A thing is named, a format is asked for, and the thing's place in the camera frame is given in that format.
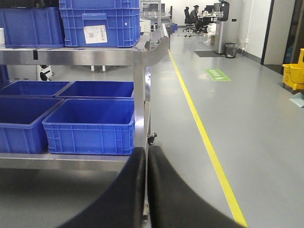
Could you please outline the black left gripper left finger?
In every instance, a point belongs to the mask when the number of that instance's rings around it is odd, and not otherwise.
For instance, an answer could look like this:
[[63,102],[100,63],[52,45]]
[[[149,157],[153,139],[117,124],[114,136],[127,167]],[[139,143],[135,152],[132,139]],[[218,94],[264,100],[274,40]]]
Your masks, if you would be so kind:
[[136,147],[109,188],[61,228],[141,228],[145,197],[144,148]]

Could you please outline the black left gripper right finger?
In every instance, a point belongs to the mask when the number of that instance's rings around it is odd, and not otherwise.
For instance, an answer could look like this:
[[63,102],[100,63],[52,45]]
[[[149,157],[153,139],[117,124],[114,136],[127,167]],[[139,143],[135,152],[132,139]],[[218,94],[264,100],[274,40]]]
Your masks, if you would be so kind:
[[148,202],[153,228],[240,228],[202,199],[176,172],[160,146],[150,146]]

